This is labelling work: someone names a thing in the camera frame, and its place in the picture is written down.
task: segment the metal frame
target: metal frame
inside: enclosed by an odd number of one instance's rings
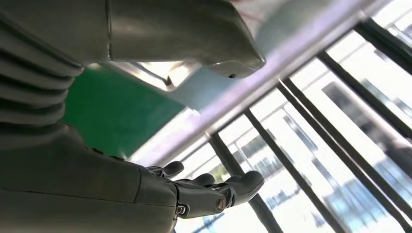
[[[412,138],[412,130],[325,51],[320,52],[317,58],[403,137]]]
[[[391,204],[391,202],[381,193],[381,191],[375,186],[375,184],[363,173],[358,167],[359,162],[362,168],[367,168],[366,173],[372,177],[372,179],[378,179],[383,181],[384,188],[382,189],[385,194],[392,197],[392,201],[398,203],[404,209],[409,209],[410,206],[392,189],[392,187],[370,166],[367,161],[346,141],[346,139],[337,131],[337,129],[322,115],[322,113],[313,105],[312,102],[292,83],[290,80],[285,80],[285,86],[279,85],[279,90],[288,99],[288,101],[296,108],[296,110],[302,115],[308,124],[320,135],[320,137],[329,145],[329,147],[335,152],[335,154],[342,160],[342,162],[350,169],[356,178],[371,192],[371,194],[382,204],[382,206],[390,213],[399,224],[408,231],[412,228],[404,219],[402,214]],[[303,106],[308,109],[310,114],[299,104],[298,100]]]
[[[372,19],[358,24],[355,31],[412,75],[412,48]]]
[[[362,36],[367,35],[370,31],[363,32]],[[397,44],[396,47],[402,48],[406,45]],[[395,62],[404,62],[404,66],[412,67],[412,59],[405,59],[405,53],[401,53],[398,50],[390,52],[392,57],[396,55]],[[341,65],[334,61],[325,51],[320,52],[317,58],[323,62],[326,67],[333,72],[338,78],[343,81],[354,93],[362,98],[364,102],[370,105],[384,120],[386,120],[396,131],[398,131],[404,137],[411,137],[412,130],[401,121],[394,113],[386,108],[372,93],[370,93],[365,87],[363,87],[354,77],[352,77]],[[314,106],[314,104],[299,90],[294,83],[286,78],[283,82],[278,83],[275,88],[285,96],[288,102],[301,114],[301,116],[308,122],[308,124],[320,135],[320,137],[330,146],[330,148],[337,154],[337,156],[343,161],[343,163],[351,170],[356,178],[369,190],[369,192],[376,198],[376,200],[388,211],[390,215],[400,224],[405,232],[412,232],[412,227],[408,221],[403,217],[400,210],[412,220],[412,208],[406,203],[402,197],[384,180],[384,178],[362,157],[362,155],[356,151],[356,149],[343,137],[342,134],[326,119],[326,117]],[[306,193],[309,199],[313,202],[315,207],[319,210],[325,220],[336,232],[345,232],[346,229],[337,221],[333,214],[326,208],[323,202],[313,192],[312,188],[304,180],[299,171],[288,160],[286,155],[282,152],[280,147],[275,141],[271,139],[269,134],[263,128],[262,124],[252,114],[249,107],[240,114],[236,114],[231,121],[225,123],[223,127],[219,128],[219,131],[224,129],[238,117],[245,115],[252,123],[253,127],[257,130],[263,140],[272,149],[274,154],[278,157],[286,170],[292,175],[294,180]],[[220,139],[219,135],[214,133],[211,136],[211,141],[216,154],[221,159],[225,168],[231,175],[244,174],[239,163],[235,160],[233,155],[225,143]],[[253,207],[254,211],[258,215],[259,219],[265,225],[269,232],[279,232],[279,225],[273,218],[273,215],[269,208],[265,205],[260,196],[257,196],[259,201],[255,201]]]

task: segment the glass window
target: glass window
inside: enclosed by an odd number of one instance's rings
[[[293,76],[291,80],[295,82],[301,78]],[[309,100],[328,118],[355,149],[373,165],[384,179],[406,201],[411,203],[410,186],[412,181],[392,161],[393,157],[399,158],[397,153],[388,153],[393,142],[401,140],[403,143],[407,143],[407,141],[400,137],[394,129],[351,92],[333,73],[328,72],[321,77],[306,76],[305,78],[315,80],[309,86],[302,88]],[[304,126],[306,122],[302,121],[300,125]],[[320,145],[324,144],[324,142],[316,139],[318,135],[312,134],[312,129],[310,128],[305,129],[307,135],[313,138],[313,142],[319,148],[322,148]],[[324,153],[328,154],[329,159],[336,158],[331,151],[325,151]],[[372,229],[380,228],[399,228],[398,223],[388,215],[379,202],[351,172],[346,174],[346,178],[342,182],[338,174],[334,173],[336,170],[341,171],[342,169],[330,167],[330,161],[321,161],[318,158],[321,154],[321,152],[315,153],[316,159],[312,159],[312,162],[333,187],[333,193],[323,195],[324,200],[332,212],[338,216],[351,232],[359,232],[365,229],[371,231]]]
[[[412,1],[394,0],[373,17],[381,27],[412,47]]]
[[[275,96],[278,96],[278,94],[270,94],[269,98]],[[280,145],[292,163],[299,161],[301,153],[296,153],[297,150],[290,150],[289,147],[292,146],[290,143],[284,143],[288,141],[289,135],[293,135],[297,139],[300,138],[299,135],[307,137],[306,142],[312,143],[312,148],[316,148],[314,142],[300,128],[298,123],[290,115],[286,114],[285,110],[278,108],[281,103],[279,106],[273,105],[273,102],[267,100],[262,100],[259,103],[268,104],[268,109],[272,109],[272,113],[269,112],[268,116],[261,115],[266,119],[265,122],[271,123],[275,120],[282,123],[282,128],[272,124],[265,124],[264,127],[272,139]],[[255,105],[252,108],[252,112],[255,113],[256,109],[260,111],[264,107]],[[245,121],[244,116],[227,126],[220,134],[221,136],[232,135],[230,138],[222,136],[222,139],[228,145],[231,152],[236,155],[236,160],[245,172],[257,170],[264,176],[265,185],[261,188],[259,194],[272,211],[284,232],[333,231],[256,129],[253,128],[249,121]],[[305,156],[311,159],[312,154],[308,150]],[[307,173],[302,173],[302,175],[311,184],[311,177],[307,177]]]
[[[356,43],[353,50],[346,46]],[[328,51],[378,100],[412,127],[412,77],[356,32],[351,32]]]
[[[230,177],[210,144],[197,149],[182,163],[185,170],[174,180],[194,179],[204,173],[213,175],[216,182],[222,182]],[[174,229],[177,233],[219,233],[226,232],[227,229],[233,232],[267,232],[247,203],[229,208],[217,215],[178,219]]]

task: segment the silver metal surface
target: silver metal surface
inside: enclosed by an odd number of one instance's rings
[[[202,66],[196,62],[109,62],[108,64],[163,92],[176,90]]]
[[[273,49],[266,55],[266,66],[229,88],[203,109],[200,116],[187,117],[182,127],[163,135],[166,140],[161,145],[143,145],[145,153],[138,150],[130,160],[144,166],[164,166],[388,2],[390,0],[291,0],[284,3],[276,14],[279,17],[275,15],[270,22],[276,34],[270,45]]]

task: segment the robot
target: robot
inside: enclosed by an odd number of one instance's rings
[[[167,233],[250,200],[258,172],[171,181],[180,162],[105,156],[60,121],[84,66],[180,60],[239,78],[264,65],[224,0],[0,1],[0,232]]]

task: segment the glass panel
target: glass panel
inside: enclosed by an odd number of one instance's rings
[[[265,103],[269,101],[261,101],[253,106],[252,113],[255,108],[274,109],[262,118],[263,127],[272,132],[276,143],[290,156],[295,167],[314,192],[348,232],[372,231],[373,229],[401,230],[398,223],[387,214],[379,202],[290,103],[284,102],[280,106]],[[285,178],[283,182],[294,183]],[[275,204],[276,202],[273,201],[269,206],[276,207]],[[321,231],[322,224],[324,224],[321,222],[324,221],[321,216],[316,218],[315,226],[318,229],[315,232]]]
[[[326,118],[338,129],[338,131],[351,143],[357,151],[383,176],[383,178],[408,202],[411,199],[411,179],[392,161],[397,160],[407,166],[412,166],[409,162],[411,158],[407,151],[410,144],[403,139],[393,128],[391,128],[382,118],[380,118],[368,105],[360,100],[351,90],[345,86],[331,72],[321,78],[307,76],[307,79],[316,80],[310,86],[304,88],[305,95],[323,113]],[[313,141],[318,145],[316,136],[310,134]],[[337,174],[332,172],[340,169],[323,169],[315,161],[315,166],[319,169],[329,183],[331,178]],[[360,226],[361,221],[368,230],[382,228],[392,229],[398,227],[398,223],[391,218],[365,187],[356,179],[345,177],[344,184],[341,183],[339,192],[334,191],[333,195],[326,198],[326,202],[335,202],[331,208],[338,216],[345,217],[345,224],[351,230]],[[340,201],[346,200],[347,208],[343,207]]]
[[[278,93],[272,93],[268,98],[276,96],[278,96]],[[267,106],[269,106],[268,109],[276,109],[278,106],[266,100],[262,100],[259,103],[267,104]],[[258,114],[262,114],[263,112],[261,110],[264,108],[265,107],[257,104],[252,108],[252,111],[257,111]],[[273,140],[281,143],[281,149],[289,160],[295,163],[295,161],[300,159],[301,153],[295,154],[296,150],[290,151],[283,148],[283,142],[288,140],[288,135],[295,134],[294,130],[298,132],[300,128],[292,118],[287,119],[287,121],[283,118],[279,120],[284,123],[282,125],[283,128],[266,125],[265,128]],[[241,116],[238,120],[223,129],[220,135],[245,172],[256,170],[265,178],[265,185],[259,191],[259,194],[271,209],[283,232],[333,231],[306,194],[301,191],[301,188],[284,168],[279,159],[267,146],[262,137],[252,127],[252,124],[247,121],[246,117]],[[307,135],[302,131],[300,136],[305,137]],[[316,149],[316,145],[310,138],[307,138],[304,143],[308,143],[308,145],[311,145],[311,148]]]
[[[412,47],[412,1],[394,0],[373,19],[391,34]]]
[[[348,43],[360,45],[347,50]],[[327,51],[387,108],[412,128],[412,77],[355,32]]]
[[[185,170],[174,180],[194,179],[204,173],[213,175],[216,182],[222,182],[230,177],[210,144],[200,147],[182,163]],[[219,233],[226,232],[227,229],[233,232],[267,232],[247,203],[229,208],[217,215],[178,219],[174,229],[177,233]]]

